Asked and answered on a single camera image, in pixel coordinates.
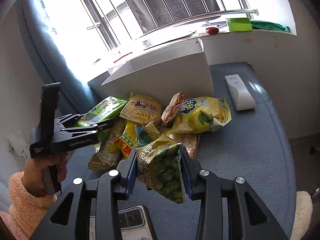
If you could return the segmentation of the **left hand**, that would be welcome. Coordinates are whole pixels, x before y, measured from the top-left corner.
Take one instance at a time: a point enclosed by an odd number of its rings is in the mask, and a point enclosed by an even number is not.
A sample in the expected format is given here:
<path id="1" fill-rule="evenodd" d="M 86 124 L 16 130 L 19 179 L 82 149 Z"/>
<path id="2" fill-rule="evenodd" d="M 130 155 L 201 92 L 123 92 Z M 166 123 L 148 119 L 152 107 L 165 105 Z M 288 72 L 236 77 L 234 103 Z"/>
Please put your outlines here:
<path id="1" fill-rule="evenodd" d="M 48 195 L 43 182 L 42 170 L 48 166 L 57 166 L 57 180 L 63 182 L 67 176 L 67 157 L 69 153 L 62 155 L 51 154 L 45 157 L 39 156 L 29 159 L 24 169 L 22 184 L 25 189 L 35 197 L 45 197 Z"/>

